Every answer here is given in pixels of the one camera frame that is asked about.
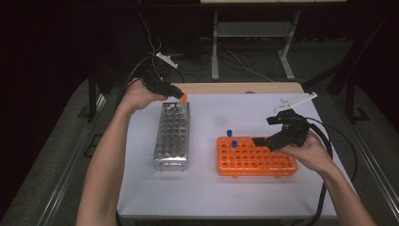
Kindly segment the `metal test tube rack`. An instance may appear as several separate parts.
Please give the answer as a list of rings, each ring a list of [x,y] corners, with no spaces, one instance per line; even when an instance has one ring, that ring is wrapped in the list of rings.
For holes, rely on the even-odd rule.
[[[189,131],[189,103],[163,103],[152,160],[156,170],[188,169]]]

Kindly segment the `person's left hand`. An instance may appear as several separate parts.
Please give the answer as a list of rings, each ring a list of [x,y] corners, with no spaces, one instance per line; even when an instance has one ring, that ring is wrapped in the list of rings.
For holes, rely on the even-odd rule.
[[[149,91],[141,79],[134,79],[128,84],[120,104],[119,109],[134,113],[137,110],[144,109],[149,104],[156,101],[165,101],[168,97]]]

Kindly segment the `person's right hand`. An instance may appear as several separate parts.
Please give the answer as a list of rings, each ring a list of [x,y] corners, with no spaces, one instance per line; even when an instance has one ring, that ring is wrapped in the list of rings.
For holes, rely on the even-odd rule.
[[[317,172],[322,177],[326,177],[336,170],[335,163],[314,132],[307,134],[305,143],[301,147],[290,144],[279,151],[292,155],[305,167]]]

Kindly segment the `white table mat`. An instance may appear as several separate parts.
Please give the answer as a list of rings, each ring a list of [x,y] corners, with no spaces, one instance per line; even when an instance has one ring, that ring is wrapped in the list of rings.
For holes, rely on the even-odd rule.
[[[269,136],[268,125],[283,93],[191,94],[188,168],[158,171],[152,158],[161,103],[137,111],[128,131],[118,210],[126,218],[309,218],[322,187],[320,176],[300,166],[288,177],[221,176],[216,140]]]

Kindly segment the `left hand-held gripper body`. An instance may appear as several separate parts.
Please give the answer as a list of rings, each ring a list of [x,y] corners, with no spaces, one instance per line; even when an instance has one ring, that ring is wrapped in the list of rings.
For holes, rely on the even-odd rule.
[[[153,57],[147,56],[142,74],[142,84],[151,92],[157,94],[170,94],[173,92],[173,85],[167,82],[159,71],[152,65]]]

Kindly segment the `grey metal desk frame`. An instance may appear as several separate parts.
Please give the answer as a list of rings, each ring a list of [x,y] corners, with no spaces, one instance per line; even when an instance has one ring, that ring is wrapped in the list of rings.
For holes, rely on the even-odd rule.
[[[214,12],[211,79],[219,80],[217,41],[219,38],[284,38],[284,45],[278,50],[280,65],[288,80],[295,76],[287,55],[294,39],[301,11],[297,10],[291,21],[284,22],[224,22],[219,20],[219,13]]]

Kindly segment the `black stand leg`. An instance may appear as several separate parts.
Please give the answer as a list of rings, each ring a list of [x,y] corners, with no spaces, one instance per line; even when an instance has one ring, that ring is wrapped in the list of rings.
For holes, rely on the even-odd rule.
[[[88,122],[92,122],[96,115],[96,81],[94,70],[90,69],[88,73]]]

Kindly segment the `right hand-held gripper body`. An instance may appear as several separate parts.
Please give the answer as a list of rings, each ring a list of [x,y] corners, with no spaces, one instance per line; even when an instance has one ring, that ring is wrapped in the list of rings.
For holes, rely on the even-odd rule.
[[[282,127],[281,131],[278,132],[278,134],[281,135],[281,148],[291,143],[297,146],[302,146],[304,144],[310,124],[303,116],[295,113],[294,108],[312,100],[316,96],[317,94],[313,92],[297,97],[280,99],[274,111],[276,116],[281,117]]]

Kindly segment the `black angled stand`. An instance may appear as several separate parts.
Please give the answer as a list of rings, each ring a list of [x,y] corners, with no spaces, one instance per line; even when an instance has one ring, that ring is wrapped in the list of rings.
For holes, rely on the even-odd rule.
[[[344,114],[352,122],[356,88],[371,96],[394,126],[399,126],[399,10],[358,14],[352,26],[353,44],[337,64],[302,84],[308,89],[329,79],[327,92],[345,92]]]

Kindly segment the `wooden table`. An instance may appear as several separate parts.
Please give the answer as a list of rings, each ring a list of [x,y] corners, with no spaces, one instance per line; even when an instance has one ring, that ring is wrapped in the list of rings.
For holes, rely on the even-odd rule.
[[[303,93],[300,84],[295,82],[278,83],[175,83],[187,94],[226,94],[226,93]]]

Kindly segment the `orange test tube rack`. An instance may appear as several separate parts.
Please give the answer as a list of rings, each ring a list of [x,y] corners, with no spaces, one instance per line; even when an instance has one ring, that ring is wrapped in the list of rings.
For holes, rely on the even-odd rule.
[[[235,153],[231,142],[237,140]],[[216,140],[218,173],[223,176],[291,176],[298,165],[289,154],[256,147],[251,137],[219,137]]]

